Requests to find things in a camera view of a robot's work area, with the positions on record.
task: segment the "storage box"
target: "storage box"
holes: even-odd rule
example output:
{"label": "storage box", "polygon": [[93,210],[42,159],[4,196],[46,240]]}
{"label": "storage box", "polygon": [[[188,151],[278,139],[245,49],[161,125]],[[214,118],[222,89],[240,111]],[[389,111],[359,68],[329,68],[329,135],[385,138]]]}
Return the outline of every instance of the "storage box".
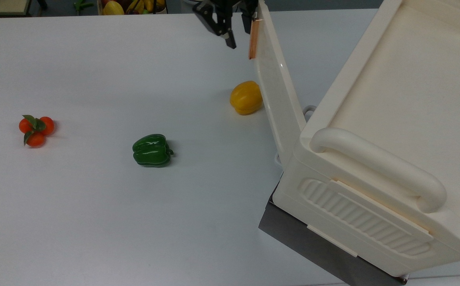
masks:
{"label": "storage box", "polygon": [[274,204],[392,276],[459,261],[460,0],[385,0],[307,123],[264,11]]}

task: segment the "ribbed panel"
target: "ribbed panel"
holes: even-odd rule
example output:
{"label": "ribbed panel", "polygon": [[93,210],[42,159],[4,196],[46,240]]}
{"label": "ribbed panel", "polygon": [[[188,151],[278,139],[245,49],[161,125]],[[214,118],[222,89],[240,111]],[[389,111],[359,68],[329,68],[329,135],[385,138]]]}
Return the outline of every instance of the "ribbed panel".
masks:
{"label": "ribbed panel", "polygon": [[420,255],[430,249],[428,243],[417,240],[397,226],[390,224],[367,208],[327,188],[327,184],[310,179],[302,184],[302,197],[362,232],[383,246],[406,255]]}

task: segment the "green bell pepper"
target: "green bell pepper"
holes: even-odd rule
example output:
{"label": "green bell pepper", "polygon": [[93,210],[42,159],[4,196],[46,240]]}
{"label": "green bell pepper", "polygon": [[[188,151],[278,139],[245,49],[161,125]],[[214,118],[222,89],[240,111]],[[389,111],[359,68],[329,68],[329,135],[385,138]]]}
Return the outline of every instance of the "green bell pepper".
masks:
{"label": "green bell pepper", "polygon": [[168,147],[165,136],[151,134],[133,144],[133,158],[145,167],[165,167],[174,152]]}

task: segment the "green leaf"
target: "green leaf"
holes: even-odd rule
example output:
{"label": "green leaf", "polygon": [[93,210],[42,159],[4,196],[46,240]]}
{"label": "green leaf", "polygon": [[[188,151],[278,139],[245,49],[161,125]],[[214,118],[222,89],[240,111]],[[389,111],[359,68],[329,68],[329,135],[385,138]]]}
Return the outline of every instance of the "green leaf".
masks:
{"label": "green leaf", "polygon": [[46,124],[43,122],[43,120],[36,118],[36,123],[37,126],[34,131],[41,132],[46,128]]}
{"label": "green leaf", "polygon": [[23,118],[27,119],[27,121],[29,121],[29,123],[32,125],[32,129],[36,129],[37,122],[34,116],[32,115],[22,115],[22,116]]}
{"label": "green leaf", "polygon": [[27,143],[29,137],[34,133],[34,131],[29,131],[27,133],[25,133],[25,135],[23,136],[23,145],[25,146],[25,144]]}

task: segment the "yellow fruit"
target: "yellow fruit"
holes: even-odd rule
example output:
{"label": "yellow fruit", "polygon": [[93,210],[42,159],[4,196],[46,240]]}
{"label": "yellow fruit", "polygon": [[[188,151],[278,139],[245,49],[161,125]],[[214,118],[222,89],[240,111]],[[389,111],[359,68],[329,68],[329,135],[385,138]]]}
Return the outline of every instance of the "yellow fruit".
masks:
{"label": "yellow fruit", "polygon": [[[152,10],[154,9],[154,0],[143,0],[145,2],[145,9],[149,11],[149,13],[152,13]],[[165,0],[156,0],[156,6],[157,7],[165,7]]]}
{"label": "yellow fruit", "polygon": [[103,8],[103,15],[124,15],[124,10],[119,3],[108,1]]}
{"label": "yellow fruit", "polygon": [[133,1],[133,3],[130,4],[128,10],[126,11],[126,13],[128,13],[129,11],[131,11],[131,9],[133,9],[133,7],[136,5],[136,8],[135,8],[135,11],[138,11],[139,14],[143,13],[144,9],[145,9],[145,4],[143,3],[142,0],[135,0]]}
{"label": "yellow fruit", "polygon": [[230,94],[230,104],[240,115],[256,112],[262,105],[259,85],[252,80],[237,85]]}

